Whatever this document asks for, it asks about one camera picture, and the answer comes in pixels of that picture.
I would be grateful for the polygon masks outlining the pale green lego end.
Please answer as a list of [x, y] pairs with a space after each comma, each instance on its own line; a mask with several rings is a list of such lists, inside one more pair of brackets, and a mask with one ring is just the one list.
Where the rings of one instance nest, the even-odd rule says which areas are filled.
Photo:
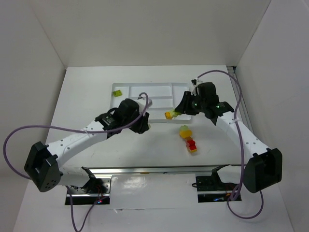
[[177, 116], [180, 116], [181, 113], [179, 112], [176, 112], [174, 109], [169, 111], [169, 118], [173, 119], [173, 118], [176, 118]]

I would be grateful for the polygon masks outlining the dark green small lego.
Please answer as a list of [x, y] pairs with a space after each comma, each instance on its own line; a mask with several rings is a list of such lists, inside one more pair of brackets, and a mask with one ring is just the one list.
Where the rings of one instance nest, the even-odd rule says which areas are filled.
[[114, 96], [114, 97], [120, 97], [120, 96], [123, 95], [122, 92], [121, 92], [121, 90], [115, 90], [115, 91], [113, 91], [112, 93], [113, 93], [113, 96]]

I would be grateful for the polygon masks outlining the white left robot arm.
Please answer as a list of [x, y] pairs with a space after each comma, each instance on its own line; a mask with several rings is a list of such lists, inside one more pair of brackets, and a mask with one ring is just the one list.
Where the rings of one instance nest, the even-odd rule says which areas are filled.
[[104, 186], [87, 167], [67, 168], [64, 164], [94, 144], [103, 142], [128, 128], [143, 134], [149, 130], [151, 99], [125, 99], [118, 107], [97, 116], [82, 130], [47, 145], [35, 143], [29, 152], [24, 170], [40, 192], [50, 191], [57, 185], [82, 188], [96, 192]]

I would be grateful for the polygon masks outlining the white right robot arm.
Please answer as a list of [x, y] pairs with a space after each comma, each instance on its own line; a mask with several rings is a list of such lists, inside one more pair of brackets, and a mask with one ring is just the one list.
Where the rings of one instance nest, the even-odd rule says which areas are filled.
[[185, 91], [175, 112], [190, 116], [203, 113], [240, 148], [246, 164], [242, 182], [249, 192], [257, 193], [282, 180], [282, 153], [261, 142], [229, 103], [219, 101], [212, 82], [199, 84], [195, 93]]

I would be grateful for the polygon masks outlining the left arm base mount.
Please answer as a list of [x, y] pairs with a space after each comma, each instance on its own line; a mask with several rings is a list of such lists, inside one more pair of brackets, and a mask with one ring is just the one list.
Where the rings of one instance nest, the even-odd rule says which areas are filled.
[[92, 205], [94, 202], [98, 205], [110, 204], [111, 175], [97, 177], [94, 184], [86, 184], [84, 187], [69, 186], [67, 191], [65, 205], [70, 205], [70, 196], [72, 195], [73, 205]]

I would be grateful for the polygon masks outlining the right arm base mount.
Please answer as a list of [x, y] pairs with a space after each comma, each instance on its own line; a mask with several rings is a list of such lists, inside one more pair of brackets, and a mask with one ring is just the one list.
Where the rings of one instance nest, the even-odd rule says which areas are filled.
[[192, 187], [197, 189], [199, 203], [226, 202], [236, 184], [223, 183], [215, 176], [196, 176]]

